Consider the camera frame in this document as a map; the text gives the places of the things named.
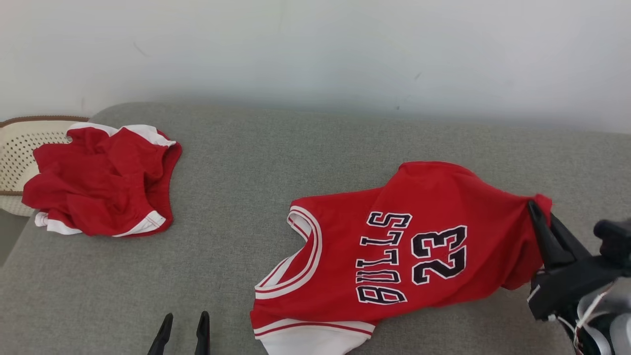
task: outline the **jersey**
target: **jersey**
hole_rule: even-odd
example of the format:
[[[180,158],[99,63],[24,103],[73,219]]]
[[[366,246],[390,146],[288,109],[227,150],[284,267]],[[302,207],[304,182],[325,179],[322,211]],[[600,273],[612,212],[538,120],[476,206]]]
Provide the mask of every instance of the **jersey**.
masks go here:
[[[443,162],[409,162],[382,188],[294,201],[305,246],[255,286],[251,321],[270,354],[344,354],[379,320],[515,289],[542,261],[516,196]]]

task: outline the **wicker basket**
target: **wicker basket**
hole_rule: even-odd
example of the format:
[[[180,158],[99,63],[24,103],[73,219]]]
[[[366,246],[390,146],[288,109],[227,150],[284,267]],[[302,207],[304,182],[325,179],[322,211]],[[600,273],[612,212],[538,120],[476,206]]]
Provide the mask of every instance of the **wicker basket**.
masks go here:
[[[0,209],[30,216],[22,204],[24,184],[39,173],[33,150],[46,143],[68,143],[66,131],[85,117],[30,116],[0,122]]]

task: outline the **gray couch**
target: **gray couch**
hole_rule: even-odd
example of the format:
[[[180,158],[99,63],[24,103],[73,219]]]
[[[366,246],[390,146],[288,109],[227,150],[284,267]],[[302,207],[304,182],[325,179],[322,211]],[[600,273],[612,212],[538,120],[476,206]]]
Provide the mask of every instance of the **gray couch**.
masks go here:
[[[302,246],[301,196],[383,185],[407,160],[464,165],[515,194],[540,192],[593,253],[602,218],[631,212],[631,136],[216,106],[124,104],[91,121],[150,124],[181,142],[175,221],[147,238],[63,236],[32,220],[0,270],[0,354],[143,354],[174,314],[166,354],[192,354],[202,310],[213,354],[264,354],[253,287]],[[528,288],[388,319],[352,354],[572,354],[536,323]]]

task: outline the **wire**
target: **wire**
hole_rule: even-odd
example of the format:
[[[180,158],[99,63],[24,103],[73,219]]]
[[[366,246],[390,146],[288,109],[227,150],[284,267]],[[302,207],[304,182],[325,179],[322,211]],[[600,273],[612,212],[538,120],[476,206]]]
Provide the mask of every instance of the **wire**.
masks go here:
[[[574,327],[570,324],[570,322],[565,320],[563,317],[559,317],[559,316],[557,316],[557,320],[560,321],[561,323],[565,324],[565,326],[567,326],[567,328],[570,331],[572,331],[572,334],[574,334]]]
[[[581,354],[582,354],[582,351],[579,349],[579,345],[580,345],[579,344],[579,331],[583,328],[583,325],[585,325],[585,323],[587,323],[590,320],[591,314],[594,313],[594,310],[596,309],[600,301],[602,301],[603,298],[607,296],[607,294],[609,293],[609,291],[611,290],[611,288],[613,287],[615,283],[616,281],[613,281],[611,284],[609,284],[609,286],[607,286],[606,289],[603,290],[603,292],[599,293],[598,296],[594,298],[594,301],[592,301],[589,307],[587,307],[585,314],[583,314],[581,319],[579,319],[578,322],[576,323],[576,328],[574,329],[573,344],[574,344],[574,349],[581,352]]]

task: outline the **white trim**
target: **white trim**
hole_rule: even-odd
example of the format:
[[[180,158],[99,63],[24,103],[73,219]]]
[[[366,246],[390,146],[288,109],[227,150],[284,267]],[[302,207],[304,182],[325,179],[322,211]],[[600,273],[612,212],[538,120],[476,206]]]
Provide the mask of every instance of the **white trim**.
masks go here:
[[[322,255],[322,231],[316,218],[311,213],[309,213],[309,211],[299,206],[292,206],[290,208],[289,214],[290,216],[296,215],[297,217],[301,217],[309,223],[309,226],[311,227],[311,233],[313,233],[314,236],[311,255],[309,256],[309,260],[307,261],[302,271],[300,271],[296,276],[292,277],[291,279],[273,286],[263,287],[261,283],[259,283],[257,286],[254,286],[256,299],[276,298],[278,296],[288,294],[289,292],[298,289],[299,287],[306,284],[309,279],[311,279],[313,274],[316,272],[318,263],[320,262],[320,256]]]
[[[35,215],[35,225],[38,227],[46,227],[46,230],[49,232],[57,232],[67,236],[81,233],[81,230],[70,228],[60,220],[49,219],[48,213],[46,212],[37,212],[37,215]]]
[[[267,281],[262,282],[261,287],[276,285],[278,281],[280,281],[280,279],[283,277],[285,272],[287,272],[289,265],[292,264],[292,261],[296,257],[296,255],[298,255],[298,252],[299,251],[297,251],[294,255],[288,258],[285,258],[280,264],[278,264],[276,268],[274,268],[274,270],[272,270],[272,272],[269,273],[269,275],[265,276],[265,279],[263,280],[267,280]]]
[[[138,224],[136,224],[132,229],[128,230],[125,233],[116,234],[115,236],[112,236],[112,237],[123,237],[123,236],[128,236],[130,234],[138,234],[138,233],[155,231],[156,229],[160,228],[160,226],[162,226],[162,224],[164,224],[166,220],[167,219],[162,217],[157,211],[151,211],[149,212],[147,216],[145,216],[145,218],[143,218],[140,222],[138,222]]]
[[[305,325],[302,326],[296,326],[296,327],[292,327],[292,328],[286,328],[286,326],[288,325],[294,325],[294,324],[302,324],[305,323]],[[364,332],[369,332],[372,333],[375,330],[375,326],[370,324],[370,323],[365,323],[365,322],[358,322],[358,321],[348,321],[348,322],[306,322],[306,321],[302,321],[302,320],[296,320],[296,319],[282,319],[279,320],[277,322],[274,323],[270,323],[264,327],[261,328],[255,328],[254,329],[254,338],[255,339],[261,339],[264,338],[267,335],[270,334],[277,334],[277,332],[280,332],[282,330],[286,330],[286,329],[294,329],[294,328],[307,328],[307,327],[324,327],[324,328],[328,328],[328,329],[332,329],[332,330],[336,330],[339,332],[351,332],[353,334],[362,334],[364,337],[366,338],[370,338],[369,334],[366,334],[364,332],[354,332],[352,330],[349,329],[343,329],[343,328],[338,328],[335,327],[335,325],[339,325],[342,327],[348,327],[348,328],[354,328],[357,330],[363,330]]]
[[[130,234],[138,234],[151,232],[158,229],[167,219],[162,217],[157,211],[151,211],[145,218],[143,218],[132,229],[125,233],[116,234],[112,237],[128,236]],[[64,222],[56,219],[48,218],[48,214],[45,212],[39,212],[35,215],[35,225],[38,227],[46,226],[46,230],[49,232],[57,232],[59,234],[71,235],[77,233],[83,233],[83,231],[75,228],[68,227]]]
[[[110,137],[120,132],[121,129],[127,128],[129,131],[136,133],[137,135],[143,137],[146,141],[154,145],[160,145],[163,147],[171,147],[176,142],[173,140],[168,140],[164,138],[161,134],[158,133],[158,130],[154,126],[148,126],[147,124],[130,124],[129,126],[123,126],[119,129],[114,127],[106,126],[104,124],[90,123],[90,122],[78,122],[72,124],[68,131],[71,129],[81,129],[81,128],[96,128],[100,129],[107,133]]]
[[[290,209],[287,215],[287,224],[298,233],[305,240],[305,243],[309,241],[309,235],[313,228],[305,219],[300,218],[298,220],[292,219],[292,210]]]

